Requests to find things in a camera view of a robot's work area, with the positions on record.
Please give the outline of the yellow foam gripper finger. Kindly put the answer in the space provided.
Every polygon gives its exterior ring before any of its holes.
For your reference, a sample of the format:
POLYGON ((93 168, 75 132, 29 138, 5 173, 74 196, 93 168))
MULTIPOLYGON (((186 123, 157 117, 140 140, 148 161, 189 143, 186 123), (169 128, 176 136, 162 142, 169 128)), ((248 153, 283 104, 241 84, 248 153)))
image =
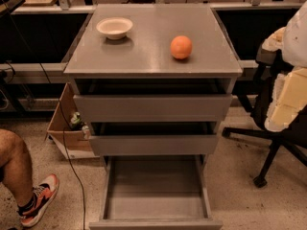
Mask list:
POLYGON ((262 48, 266 51, 275 52, 280 50, 283 45, 283 35, 285 32, 285 28, 282 27, 272 33, 269 37, 267 37, 263 44, 262 48))
POLYGON ((273 85, 265 128, 280 132, 288 128, 298 113, 307 105, 307 68, 278 74, 273 85))

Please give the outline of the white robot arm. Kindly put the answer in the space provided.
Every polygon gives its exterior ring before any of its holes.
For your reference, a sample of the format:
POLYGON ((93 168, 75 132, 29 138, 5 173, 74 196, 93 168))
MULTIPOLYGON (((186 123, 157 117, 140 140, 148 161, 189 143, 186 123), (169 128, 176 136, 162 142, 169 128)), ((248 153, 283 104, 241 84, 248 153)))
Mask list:
POLYGON ((290 73, 277 75, 265 120, 267 130, 280 132, 307 105, 307 2, 285 27, 264 41, 262 49, 269 52, 280 50, 282 59, 293 66, 290 73))

